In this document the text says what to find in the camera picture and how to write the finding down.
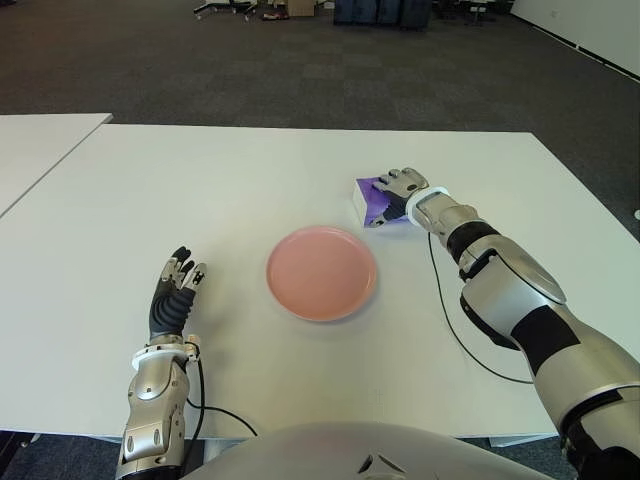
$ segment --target chair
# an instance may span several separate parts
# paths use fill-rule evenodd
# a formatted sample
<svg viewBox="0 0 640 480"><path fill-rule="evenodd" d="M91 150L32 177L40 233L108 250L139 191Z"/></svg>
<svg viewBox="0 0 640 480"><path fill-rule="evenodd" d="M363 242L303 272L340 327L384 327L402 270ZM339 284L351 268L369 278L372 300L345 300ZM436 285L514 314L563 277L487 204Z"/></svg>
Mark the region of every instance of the chair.
<svg viewBox="0 0 640 480"><path fill-rule="evenodd" d="M469 2L469 13L472 20L466 22L465 25L481 26L483 14L487 12L487 3L489 3L488 0L473 0Z"/></svg>
<svg viewBox="0 0 640 480"><path fill-rule="evenodd" d="M245 21L248 22L249 15L255 12L257 5L257 3L252 3L250 1L235 2L234 0L229 0L228 3L221 3L216 0L205 0L203 5L193 9L193 14L198 20L202 20L203 12L212 11L215 13L218 10L231 10L234 15L238 12L242 13Z"/></svg>

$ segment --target gray carpet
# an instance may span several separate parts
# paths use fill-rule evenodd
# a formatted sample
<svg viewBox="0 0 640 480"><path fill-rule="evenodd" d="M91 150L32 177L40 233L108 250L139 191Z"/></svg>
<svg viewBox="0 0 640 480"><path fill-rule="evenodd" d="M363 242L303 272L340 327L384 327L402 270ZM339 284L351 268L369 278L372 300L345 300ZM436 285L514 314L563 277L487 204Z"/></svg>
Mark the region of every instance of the gray carpet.
<svg viewBox="0 0 640 480"><path fill-rule="evenodd" d="M0 8L0 114L531 131L640 237L638 84L514 18L480 28L434 20L417 33L335 27L326 14L196 21L198 0L18 1ZM572 478L557 440L497 452ZM107 443L46 436L18 452L3 480L112 478L116 456Z"/></svg>

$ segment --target white wall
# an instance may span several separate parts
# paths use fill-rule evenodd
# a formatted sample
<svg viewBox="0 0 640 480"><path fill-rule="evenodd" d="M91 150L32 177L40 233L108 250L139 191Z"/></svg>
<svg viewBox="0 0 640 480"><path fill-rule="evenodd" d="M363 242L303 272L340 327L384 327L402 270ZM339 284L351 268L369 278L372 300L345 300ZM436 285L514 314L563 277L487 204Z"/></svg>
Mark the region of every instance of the white wall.
<svg viewBox="0 0 640 480"><path fill-rule="evenodd" d="M511 13L640 75L640 0L516 0Z"/></svg>

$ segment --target robotic hand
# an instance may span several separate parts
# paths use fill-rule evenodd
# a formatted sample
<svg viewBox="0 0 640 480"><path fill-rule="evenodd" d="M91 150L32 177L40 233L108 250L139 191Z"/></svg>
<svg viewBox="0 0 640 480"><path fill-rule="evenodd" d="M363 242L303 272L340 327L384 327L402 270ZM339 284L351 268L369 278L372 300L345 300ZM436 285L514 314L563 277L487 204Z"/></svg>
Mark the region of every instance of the robotic hand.
<svg viewBox="0 0 640 480"><path fill-rule="evenodd" d="M182 330L206 265L194 268L191 252L176 250L160 274L149 312L149 343L133 357L138 371L129 385L129 420L120 447L117 479L173 479L184 461L185 367L198 360L197 339Z"/></svg>
<svg viewBox="0 0 640 480"><path fill-rule="evenodd" d="M580 322L554 280L518 244L429 187L415 170L391 170L375 188L399 213L436 235L465 282L460 305L501 347L521 350L581 478L632 478L640 471L640 365L615 342Z"/></svg>

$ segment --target black band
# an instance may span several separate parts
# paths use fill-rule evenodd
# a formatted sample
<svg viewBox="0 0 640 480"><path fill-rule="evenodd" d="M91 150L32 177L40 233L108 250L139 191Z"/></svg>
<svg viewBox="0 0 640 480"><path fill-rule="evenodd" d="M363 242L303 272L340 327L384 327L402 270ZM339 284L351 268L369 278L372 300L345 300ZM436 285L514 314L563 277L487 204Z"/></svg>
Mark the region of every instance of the black band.
<svg viewBox="0 0 640 480"><path fill-rule="evenodd" d="M569 325L547 305L520 320L511 336L522 347L534 375L551 355L580 343Z"/></svg>
<svg viewBox="0 0 640 480"><path fill-rule="evenodd" d="M462 252L479 238L499 235L499 232L482 220L465 223L456 228L447 239L447 250L458 263Z"/></svg>

